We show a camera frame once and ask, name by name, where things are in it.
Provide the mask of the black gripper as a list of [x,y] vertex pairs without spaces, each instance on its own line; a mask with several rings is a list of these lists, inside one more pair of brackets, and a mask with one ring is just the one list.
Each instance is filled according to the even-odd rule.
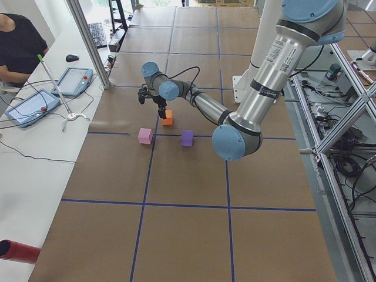
[[158,114],[161,119],[166,119],[166,100],[161,96],[153,96],[152,97],[154,103],[158,105]]

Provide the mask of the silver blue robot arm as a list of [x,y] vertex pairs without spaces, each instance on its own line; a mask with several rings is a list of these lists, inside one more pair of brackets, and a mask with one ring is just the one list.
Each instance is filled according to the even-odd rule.
[[243,100],[231,111],[197,88],[193,82],[174,80],[155,62],[142,66],[145,83],[138,91],[144,104],[152,99],[165,118],[168,101],[183,98],[217,125],[212,134],[215,152],[224,160],[238,160],[256,152],[263,141],[261,123],[281,94],[303,52],[311,46],[342,40],[347,1],[282,1],[276,37],[255,77],[248,80]]

